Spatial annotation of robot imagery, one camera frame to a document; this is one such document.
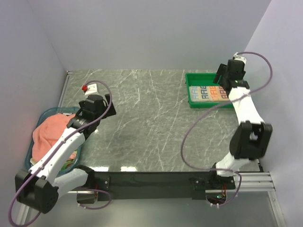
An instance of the black metal base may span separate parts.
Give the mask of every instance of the black metal base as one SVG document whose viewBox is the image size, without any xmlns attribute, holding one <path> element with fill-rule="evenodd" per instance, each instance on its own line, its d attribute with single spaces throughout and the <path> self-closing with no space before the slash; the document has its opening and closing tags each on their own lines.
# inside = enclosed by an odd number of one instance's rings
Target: black metal base
<svg viewBox="0 0 303 227">
<path fill-rule="evenodd" d="M 96 172 L 98 188 L 114 200 L 192 198 L 205 200 L 205 190 L 235 189 L 233 177 L 217 177 L 210 172 Z M 99 193 L 98 201 L 107 201 Z"/>
<path fill-rule="evenodd" d="M 20 170 L 15 176 L 16 191 L 31 176 L 31 173 Z M 35 176 L 20 192 L 17 201 L 44 214 L 48 213 L 58 200 L 58 187 L 53 187 L 45 178 Z"/>
</svg>

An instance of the cable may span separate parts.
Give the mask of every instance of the cable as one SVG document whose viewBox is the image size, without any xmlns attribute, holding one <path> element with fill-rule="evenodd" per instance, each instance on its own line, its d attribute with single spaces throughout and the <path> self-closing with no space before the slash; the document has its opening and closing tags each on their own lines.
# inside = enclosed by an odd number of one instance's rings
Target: cable
<svg viewBox="0 0 303 227">
<path fill-rule="evenodd" d="M 208 204 L 217 204 L 220 202 L 220 204 L 223 204 L 227 201 L 227 194 L 226 194 L 226 184 L 224 184 L 222 186 L 222 190 L 221 190 L 221 196 L 222 197 L 219 197 L 218 195 L 217 196 L 206 196 L 206 203 Z"/>
<path fill-rule="evenodd" d="M 203 168 L 203 167 L 196 167 L 196 166 L 193 166 L 192 164 L 188 163 L 188 162 L 185 160 L 185 158 L 184 158 L 184 144 L 185 144 L 185 140 L 186 140 L 187 136 L 188 136 L 189 133 L 192 131 L 192 129 L 197 125 L 197 123 L 198 123 L 200 120 L 202 120 L 203 118 L 205 118 L 212 110 L 218 109 L 219 107 L 226 106 L 226 105 L 229 105 L 229 104 L 234 103 L 234 102 L 238 102 L 238 101 L 244 99 L 245 97 L 249 96 L 250 94 L 262 90 L 263 88 L 265 88 L 265 87 L 270 83 L 270 81 L 271 81 L 271 79 L 272 79 L 272 77 L 273 77 L 273 68 L 271 67 L 270 62 L 269 62 L 263 55 L 261 55 L 261 54 L 259 54 L 259 53 L 256 53 L 256 52 L 240 52 L 240 53 L 238 53 L 238 55 L 241 55 L 241 54 L 254 54 L 254 55 L 257 55 L 257 56 L 261 57 L 263 60 L 265 60 L 265 62 L 267 63 L 267 65 L 268 65 L 268 67 L 269 67 L 269 71 L 270 71 L 270 73 L 269 73 L 269 78 L 268 78 L 267 82 L 266 82 L 264 85 L 262 85 L 261 87 L 255 89 L 255 90 L 250 91 L 248 94 L 245 94 L 245 95 L 243 95 L 243 96 L 240 97 L 240 98 L 237 98 L 237 99 L 235 99 L 235 100 L 231 100 L 231 101 L 228 101 L 228 102 L 225 102 L 225 103 L 221 103 L 221 104 L 215 105 L 215 106 L 209 108 L 208 110 L 206 110 L 206 111 L 205 111 L 205 112 L 204 112 L 204 113 L 203 113 L 203 114 L 202 114 L 202 115 L 193 123 L 193 125 L 188 129 L 188 131 L 185 133 L 184 138 L 183 138 L 182 143 L 181 143 L 181 149 L 180 149 L 180 154 L 181 154 L 181 158 L 182 158 L 183 162 L 184 162 L 187 166 L 189 166 L 190 168 L 192 168 L 192 169 L 203 170 L 203 171 L 217 171 L 217 170 L 223 170 L 223 171 L 227 171 L 227 172 L 232 172 L 232 173 L 234 173 L 234 174 L 236 174 L 236 175 L 239 176 L 239 184 L 238 184 L 238 187 L 237 187 L 235 193 L 232 195 L 232 197 L 231 197 L 229 200 L 227 200 L 224 204 L 221 204 L 221 205 L 219 205 L 219 206 L 223 206 L 223 205 L 228 204 L 229 202 L 231 202 L 231 201 L 237 196 L 237 194 L 238 194 L 238 192 L 239 192 L 239 190 L 240 190 L 241 183 L 242 183 L 242 176 L 241 176 L 241 174 L 240 174 L 239 172 L 233 171 L 233 170 L 231 170 L 231 169 L 222 169 L 222 168 L 216 169 L 216 168 L 205 168 L 205 167 Z"/>
<path fill-rule="evenodd" d="M 31 221 L 29 221 L 28 223 L 26 223 L 26 224 L 24 224 L 24 225 L 18 225 L 18 224 L 15 223 L 15 222 L 13 221 L 13 219 L 12 219 L 12 209 L 13 209 L 13 205 L 14 205 L 14 203 L 15 203 L 17 197 L 18 197 L 19 194 L 21 193 L 21 191 L 26 187 L 26 185 L 27 185 L 27 184 L 28 184 L 28 183 L 29 183 L 29 182 L 30 182 L 30 181 L 31 181 L 31 180 L 32 180 L 32 179 L 33 179 L 33 178 L 42 170 L 42 169 L 44 169 L 45 165 L 53 158 L 53 156 L 57 153 L 57 151 L 60 149 L 60 147 L 61 147 L 61 146 L 62 146 L 70 137 L 72 137 L 72 136 L 73 136 L 74 134 L 76 134 L 77 132 L 80 132 L 80 131 L 82 131 L 83 129 L 85 129 L 85 128 L 91 126 L 92 124 L 94 124 L 94 123 L 100 121 L 100 120 L 108 113 L 108 111 L 109 111 L 109 109 L 110 109 L 110 107 L 111 107 L 111 105 L 112 105 L 112 100 L 113 100 L 112 93 L 111 93 L 111 91 L 110 91 L 110 89 L 109 89 L 109 86 L 108 86 L 106 83 L 104 83 L 103 81 L 101 81 L 101 80 L 91 80 L 91 81 L 87 82 L 87 83 L 85 84 L 85 86 L 87 86 L 88 84 L 94 83 L 94 82 L 103 84 L 103 85 L 106 87 L 106 89 L 108 90 L 108 93 L 109 93 L 109 103 L 108 103 L 107 109 L 106 109 L 106 110 L 104 111 L 104 113 L 103 113 L 100 117 L 98 117 L 97 119 L 95 119 L 94 121 L 88 123 L 87 125 L 84 125 L 84 126 L 78 128 L 77 130 L 75 130 L 75 131 L 73 131 L 71 134 L 69 134 L 67 137 L 65 137 L 65 139 L 64 139 L 63 141 L 61 141 L 61 142 L 58 144 L 58 146 L 53 150 L 53 152 L 52 152 L 52 153 L 50 154 L 50 156 L 45 160 L 45 162 L 43 162 L 43 163 L 41 164 L 41 166 L 40 166 L 34 173 L 32 173 L 32 175 L 31 175 L 31 176 L 30 176 L 30 177 L 21 185 L 21 187 L 17 190 L 16 194 L 14 195 L 14 197 L 13 197 L 13 199 L 12 199 L 10 205 L 9 205 L 8 218 L 9 218 L 9 223 L 10 223 L 12 226 L 14 226 L 14 227 L 27 227 L 27 226 L 31 225 L 31 224 L 39 217 L 39 215 L 40 215 L 40 212 L 39 212 Z M 105 191 L 102 191 L 102 190 L 100 190 L 100 192 L 101 192 L 101 193 L 105 193 L 105 194 L 109 194 L 108 192 L 105 192 Z"/>
<path fill-rule="evenodd" d="M 84 206 L 83 204 L 78 204 L 80 207 L 83 207 L 84 209 L 87 209 L 87 210 L 99 210 L 99 209 L 102 209 L 104 207 L 107 207 L 110 202 L 112 201 L 112 196 L 110 195 L 110 193 L 106 192 L 106 191 L 103 191 L 103 190 L 99 190 L 99 189 L 85 189 L 87 191 L 93 191 L 93 192 L 101 192 L 101 193 L 104 193 L 106 195 L 108 195 L 108 202 L 107 204 L 101 206 L 101 207 L 86 207 Z"/>
</svg>

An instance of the blue basket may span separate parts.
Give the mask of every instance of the blue basket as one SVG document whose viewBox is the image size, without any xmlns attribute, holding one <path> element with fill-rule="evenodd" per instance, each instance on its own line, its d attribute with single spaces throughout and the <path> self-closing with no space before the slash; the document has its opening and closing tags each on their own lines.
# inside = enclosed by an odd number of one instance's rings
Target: blue basket
<svg viewBox="0 0 303 227">
<path fill-rule="evenodd" d="M 36 128 L 42 124 L 42 122 L 44 122 L 46 120 L 46 118 L 55 115 L 55 114 L 75 114 L 77 111 L 79 110 L 78 107 L 64 107 L 64 108 L 60 108 L 60 107 L 54 107 L 51 109 L 46 110 L 39 118 L 38 123 Z M 32 158 L 32 149 L 33 149 L 33 145 L 34 145 L 34 140 L 32 139 L 28 151 L 27 151 L 27 155 L 25 158 L 25 168 L 27 170 L 29 170 L 33 165 L 30 163 L 30 159 Z M 77 149 L 77 155 L 76 158 L 74 160 L 74 162 L 66 169 L 61 170 L 58 175 L 63 175 L 66 174 L 68 172 L 70 172 L 79 162 L 79 157 L 80 157 L 80 152 L 81 152 L 81 146 L 78 147 Z"/>
</svg>

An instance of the metal frame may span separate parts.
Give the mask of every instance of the metal frame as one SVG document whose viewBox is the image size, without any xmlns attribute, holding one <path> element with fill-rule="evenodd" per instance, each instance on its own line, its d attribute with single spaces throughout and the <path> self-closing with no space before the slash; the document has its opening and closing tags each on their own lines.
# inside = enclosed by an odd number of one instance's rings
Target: metal frame
<svg viewBox="0 0 303 227">
<path fill-rule="evenodd" d="M 276 192 L 268 192 L 268 196 L 270 199 L 271 207 L 273 208 L 278 227 L 287 227 L 283 212 L 276 197 Z"/>
<path fill-rule="evenodd" d="M 65 91 L 66 88 L 69 84 L 69 80 L 70 80 L 70 73 L 71 71 L 67 71 L 67 77 L 63 86 L 63 90 L 62 90 L 62 94 L 60 97 L 60 101 L 58 106 L 61 106 L 63 100 L 64 100 L 64 96 L 65 96 Z M 278 200 L 276 198 L 276 190 L 273 184 L 273 181 L 271 179 L 270 173 L 249 173 L 249 172 L 245 172 L 245 173 L 241 173 L 242 175 L 242 184 L 241 184 L 241 188 L 240 188 L 240 192 L 268 192 L 268 196 L 270 199 L 270 203 L 273 209 L 273 213 L 275 215 L 276 218 L 276 222 L 277 222 L 277 226 L 278 227 L 286 227 L 286 222 L 282 213 L 282 210 L 280 208 L 280 205 L 278 203 Z M 238 186 L 239 183 L 239 179 L 238 176 L 234 176 L 234 182 L 235 185 Z M 221 190 L 206 190 L 205 193 L 218 193 L 221 192 Z M 80 193 L 83 195 L 93 195 L 94 192 L 91 191 L 71 191 L 69 192 L 69 194 L 75 194 L 75 193 Z M 28 217 L 29 214 L 29 207 L 22 204 L 20 209 L 19 209 L 19 213 L 17 216 L 17 224 L 25 224 L 26 219 Z"/>
<path fill-rule="evenodd" d="M 210 189 L 235 189 L 234 178 L 216 177 L 214 172 L 96 172 L 98 188 L 114 200 L 192 198 L 205 200 Z M 105 194 L 99 201 L 107 201 Z"/>
</svg>

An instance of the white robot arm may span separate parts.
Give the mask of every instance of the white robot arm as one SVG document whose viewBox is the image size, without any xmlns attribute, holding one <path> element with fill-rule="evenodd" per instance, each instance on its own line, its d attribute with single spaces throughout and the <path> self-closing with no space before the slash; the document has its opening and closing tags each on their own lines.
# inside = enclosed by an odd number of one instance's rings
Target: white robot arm
<svg viewBox="0 0 303 227">
<path fill-rule="evenodd" d="M 215 168 L 218 169 L 239 171 L 243 165 L 263 157 L 272 133 L 272 126 L 264 123 L 258 114 L 249 95 L 248 83 L 243 80 L 245 64 L 246 59 L 236 53 L 227 65 L 220 65 L 214 79 L 214 83 L 224 88 L 231 101 L 247 95 L 242 100 L 233 103 L 239 127 L 231 139 L 230 152 L 215 164 Z M 217 175 L 229 177 L 233 176 L 233 173 L 217 170 Z"/>
<path fill-rule="evenodd" d="M 105 99 L 98 94 L 97 85 L 92 84 L 85 88 L 85 101 L 79 102 L 80 110 L 76 113 L 64 130 L 60 139 L 47 152 L 47 154 L 29 171 L 20 170 L 15 177 L 16 191 L 21 185 L 42 167 L 42 164 L 51 156 L 54 150 L 64 139 L 80 127 L 89 124 L 99 118 L 105 110 L 108 112 L 102 119 L 115 115 L 116 110 L 113 104 L 108 107 L 109 94 L 105 95 Z M 69 156 L 76 150 L 85 140 L 94 132 L 100 121 L 93 123 L 82 131 L 76 132 L 59 148 L 50 161 L 42 168 L 42 170 L 25 186 L 18 195 L 17 200 L 27 206 L 30 206 L 42 213 L 48 213 L 56 204 L 57 200 L 67 192 L 77 187 L 95 188 L 95 172 L 86 166 L 77 166 L 71 172 L 57 177 L 63 164 Z"/>
</svg>

